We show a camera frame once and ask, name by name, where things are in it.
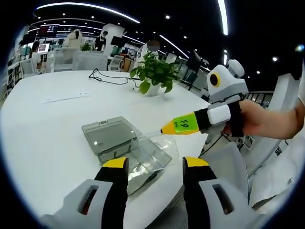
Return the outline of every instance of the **green label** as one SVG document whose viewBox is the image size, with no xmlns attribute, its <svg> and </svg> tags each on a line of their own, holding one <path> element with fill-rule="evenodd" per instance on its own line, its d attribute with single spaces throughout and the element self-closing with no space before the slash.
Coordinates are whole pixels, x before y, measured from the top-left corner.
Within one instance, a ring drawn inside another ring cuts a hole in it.
<svg viewBox="0 0 305 229">
<path fill-rule="evenodd" d="M 198 130 L 198 124 L 194 113 L 175 118 L 173 124 L 177 133 Z"/>
</svg>

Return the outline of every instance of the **window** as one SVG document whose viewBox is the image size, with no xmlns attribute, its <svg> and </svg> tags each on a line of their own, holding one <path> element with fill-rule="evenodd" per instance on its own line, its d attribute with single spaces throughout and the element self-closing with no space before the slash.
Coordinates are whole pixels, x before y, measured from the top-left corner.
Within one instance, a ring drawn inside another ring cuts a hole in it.
<svg viewBox="0 0 305 229">
<path fill-rule="evenodd" d="M 263 100 L 263 103 L 269 104 L 272 99 L 272 94 L 267 94 Z"/>
<path fill-rule="evenodd" d="M 257 98 L 257 96 L 258 96 L 258 94 L 253 94 L 253 96 L 252 96 L 252 99 L 251 99 L 251 100 L 252 100 L 253 102 L 255 102 L 255 101 L 256 101 L 256 98 Z"/>
<path fill-rule="evenodd" d="M 256 98 L 256 102 L 258 104 L 261 104 L 264 98 L 264 94 L 258 94 L 257 98 Z"/>
</svg>

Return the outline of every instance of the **office chair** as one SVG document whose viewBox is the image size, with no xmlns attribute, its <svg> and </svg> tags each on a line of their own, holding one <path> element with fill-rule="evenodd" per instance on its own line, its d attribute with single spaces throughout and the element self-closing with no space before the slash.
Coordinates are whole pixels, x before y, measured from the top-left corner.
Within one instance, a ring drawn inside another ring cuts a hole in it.
<svg viewBox="0 0 305 229">
<path fill-rule="evenodd" d="M 38 70 L 34 68 L 34 63 L 32 58 L 24 61 L 20 61 L 20 68 L 21 68 L 22 78 L 27 78 L 30 76 L 44 73 L 44 69 Z"/>
<path fill-rule="evenodd" d="M 56 48 L 54 50 L 54 65 L 52 72 L 72 70 L 74 55 L 78 53 L 76 48 Z"/>
<path fill-rule="evenodd" d="M 107 70 L 108 57 L 100 53 L 79 52 L 73 58 L 72 70 Z"/>
<path fill-rule="evenodd" d="M 123 59 L 124 59 L 123 56 L 115 55 L 108 66 L 108 70 L 114 72 L 120 72 Z"/>
</svg>

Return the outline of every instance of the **green leaves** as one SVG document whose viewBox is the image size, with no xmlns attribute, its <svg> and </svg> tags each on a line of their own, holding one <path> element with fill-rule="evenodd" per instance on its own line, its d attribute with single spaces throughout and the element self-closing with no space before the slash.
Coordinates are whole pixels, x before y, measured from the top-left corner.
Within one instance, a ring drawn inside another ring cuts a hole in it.
<svg viewBox="0 0 305 229">
<path fill-rule="evenodd" d="M 130 78 L 133 78 L 136 75 L 136 73 L 137 73 L 137 68 L 132 69 L 130 72 Z"/>
<path fill-rule="evenodd" d="M 165 90 L 164 93 L 170 92 L 173 88 L 173 82 L 172 81 L 167 81 L 167 82 L 165 82 L 165 85 L 166 85 L 166 90 Z"/>
<path fill-rule="evenodd" d="M 178 79 L 179 71 L 175 67 L 175 63 L 168 64 L 166 61 L 156 59 L 156 56 L 149 52 L 144 56 L 144 61 L 141 65 L 134 68 L 130 72 L 130 77 L 138 75 L 143 81 L 140 85 L 140 92 L 146 93 L 150 85 L 157 85 L 161 83 L 161 87 L 166 87 L 165 93 L 168 93 L 173 88 L 173 80 Z"/>
<path fill-rule="evenodd" d="M 140 92 L 142 94 L 145 94 L 146 92 L 148 92 L 148 89 L 150 88 L 151 84 L 147 81 L 143 81 L 141 84 L 140 84 Z"/>
<path fill-rule="evenodd" d="M 141 81 L 145 80 L 145 77 L 146 77 L 146 73 L 145 72 L 141 72 L 140 75 L 139 75 L 139 78 Z"/>
<path fill-rule="evenodd" d="M 90 51 L 91 50 L 91 46 L 88 43 L 85 43 L 82 47 L 81 50 L 84 51 Z"/>
</svg>

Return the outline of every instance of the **black cable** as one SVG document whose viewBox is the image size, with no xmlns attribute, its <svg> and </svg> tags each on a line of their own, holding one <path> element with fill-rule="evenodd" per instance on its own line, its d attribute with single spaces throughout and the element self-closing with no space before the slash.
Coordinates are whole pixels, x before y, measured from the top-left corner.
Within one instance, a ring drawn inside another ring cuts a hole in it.
<svg viewBox="0 0 305 229">
<path fill-rule="evenodd" d="M 199 157 L 201 157 L 203 154 L 205 154 L 206 152 L 208 152 L 218 141 L 219 141 L 219 139 L 222 137 L 223 135 L 220 135 L 220 137 L 207 149 L 207 150 L 205 150 L 205 151 L 203 151 L 200 155 L 199 155 Z"/>
<path fill-rule="evenodd" d="M 222 134 L 222 136 L 224 136 L 225 137 L 225 139 L 227 139 L 229 142 L 231 142 L 231 140 L 228 138 L 229 137 L 229 135 L 225 135 L 225 134 Z"/>
<path fill-rule="evenodd" d="M 114 78 L 114 79 L 126 79 L 127 81 L 124 82 L 124 83 L 114 83 L 114 82 L 109 82 L 109 81 L 105 81 L 105 80 L 102 80 L 100 77 L 97 77 L 95 76 L 94 74 L 95 73 L 99 73 L 100 75 L 102 76 L 105 76 L 105 77 L 108 77 L 108 78 Z M 104 83 L 112 83 L 112 84 L 115 84 L 115 85 L 124 85 L 124 84 L 127 84 L 129 82 L 129 80 L 133 81 L 134 82 L 134 88 L 137 86 L 135 80 L 138 80 L 138 79 L 132 79 L 132 78 L 128 78 L 128 77 L 115 77 L 115 76 L 108 76 L 108 75 L 105 75 L 105 74 L 102 74 L 100 73 L 100 71 L 96 68 L 93 70 L 93 72 L 89 75 L 89 79 L 94 79 L 94 80 L 97 80 L 99 82 L 104 82 Z"/>
</svg>

